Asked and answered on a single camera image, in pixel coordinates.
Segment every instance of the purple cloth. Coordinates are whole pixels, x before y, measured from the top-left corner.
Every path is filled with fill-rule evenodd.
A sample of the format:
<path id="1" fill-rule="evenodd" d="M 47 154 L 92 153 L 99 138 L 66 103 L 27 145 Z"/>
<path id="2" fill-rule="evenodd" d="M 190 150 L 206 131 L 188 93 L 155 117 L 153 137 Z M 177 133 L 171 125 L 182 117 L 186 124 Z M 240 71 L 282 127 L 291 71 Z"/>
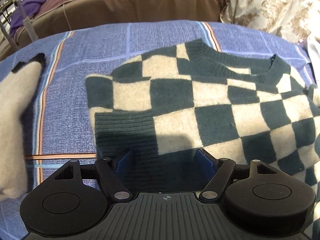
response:
<path id="1" fill-rule="evenodd" d="M 39 11 L 41 5 L 44 4 L 45 1 L 46 0 L 23 0 L 21 3 L 26 14 L 31 16 Z M 23 26 L 23 18 L 20 9 L 17 8 L 11 17 L 10 36 L 13 37 L 21 26 Z"/>

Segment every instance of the checkered sweater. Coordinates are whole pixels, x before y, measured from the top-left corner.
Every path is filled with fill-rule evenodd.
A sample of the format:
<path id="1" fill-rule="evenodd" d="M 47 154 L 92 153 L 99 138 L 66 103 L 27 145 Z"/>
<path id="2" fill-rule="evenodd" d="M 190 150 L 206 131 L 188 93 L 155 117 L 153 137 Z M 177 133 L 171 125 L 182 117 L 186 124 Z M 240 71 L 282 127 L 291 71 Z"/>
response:
<path id="1" fill-rule="evenodd" d="M 133 149 L 123 182 L 136 191 L 197 191 L 208 183 L 193 163 L 203 147 L 239 164 L 260 159 L 317 184 L 320 100 L 278 56 L 243 58 L 196 40 L 126 61 L 85 80 L 101 156 Z"/>

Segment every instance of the beige floral curtain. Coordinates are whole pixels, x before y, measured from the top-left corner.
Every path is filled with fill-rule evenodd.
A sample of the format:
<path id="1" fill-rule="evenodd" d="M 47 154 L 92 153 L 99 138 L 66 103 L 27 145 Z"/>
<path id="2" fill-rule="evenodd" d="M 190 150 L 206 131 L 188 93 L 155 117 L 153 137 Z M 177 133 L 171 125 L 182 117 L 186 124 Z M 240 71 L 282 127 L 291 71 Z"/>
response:
<path id="1" fill-rule="evenodd" d="M 320 0 L 222 0 L 220 20 L 297 42 L 320 38 Z"/>

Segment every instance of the silver screw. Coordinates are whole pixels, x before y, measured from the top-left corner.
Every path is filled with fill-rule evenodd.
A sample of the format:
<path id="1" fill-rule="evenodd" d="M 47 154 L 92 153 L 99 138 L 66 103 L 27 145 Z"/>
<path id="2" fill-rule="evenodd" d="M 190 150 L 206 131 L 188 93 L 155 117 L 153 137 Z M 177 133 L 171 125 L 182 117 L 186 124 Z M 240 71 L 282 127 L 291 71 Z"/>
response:
<path id="1" fill-rule="evenodd" d="M 205 191 L 202 193 L 202 196 L 207 199 L 216 198 L 218 194 L 214 191 Z"/>
<path id="2" fill-rule="evenodd" d="M 117 199 L 126 199 L 128 197 L 130 197 L 130 194 L 125 191 L 119 191 L 115 194 L 115 198 Z"/>

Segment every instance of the blue bedsheet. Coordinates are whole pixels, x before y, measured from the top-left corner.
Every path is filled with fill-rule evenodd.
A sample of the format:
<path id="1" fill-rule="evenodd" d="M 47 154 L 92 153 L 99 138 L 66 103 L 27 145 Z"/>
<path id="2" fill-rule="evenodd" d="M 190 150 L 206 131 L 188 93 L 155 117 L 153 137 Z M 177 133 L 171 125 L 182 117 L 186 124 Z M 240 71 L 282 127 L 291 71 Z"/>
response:
<path id="1" fill-rule="evenodd" d="M 298 70 L 307 85 L 315 82 L 310 59 L 301 47 L 235 25 L 191 21 L 110 24 L 36 41 L 0 63 L 1 81 L 17 62 L 39 52 L 47 56 L 36 100 L 23 116 L 29 189 L 71 158 L 78 158 L 81 163 L 94 162 L 84 86 L 86 75 L 109 74 L 130 57 L 198 38 L 218 51 L 244 57 L 267 58 L 278 54 Z M 305 176 L 306 173 L 298 177 L 304 180 Z M 96 187 L 94 181 L 86 183 Z M 315 190 L 317 185 L 318 181 L 312 185 Z M 27 233 L 19 216 L 23 197 L 0 203 L 2 240 L 21 239 Z M 319 224 L 320 220 L 313 223 L 308 233 L 317 232 Z"/>

